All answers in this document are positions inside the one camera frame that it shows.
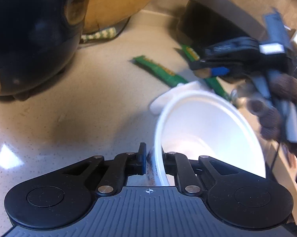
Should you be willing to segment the dark knit gloved hand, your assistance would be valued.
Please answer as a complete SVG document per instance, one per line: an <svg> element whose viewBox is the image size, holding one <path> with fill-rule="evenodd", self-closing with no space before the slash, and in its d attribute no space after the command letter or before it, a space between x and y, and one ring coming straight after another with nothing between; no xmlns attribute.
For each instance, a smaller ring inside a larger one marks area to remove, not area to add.
<svg viewBox="0 0 297 237"><path fill-rule="evenodd" d="M258 117L260 135L267 141L287 145L297 156L297 79L274 74L250 78L247 109Z"/></svg>

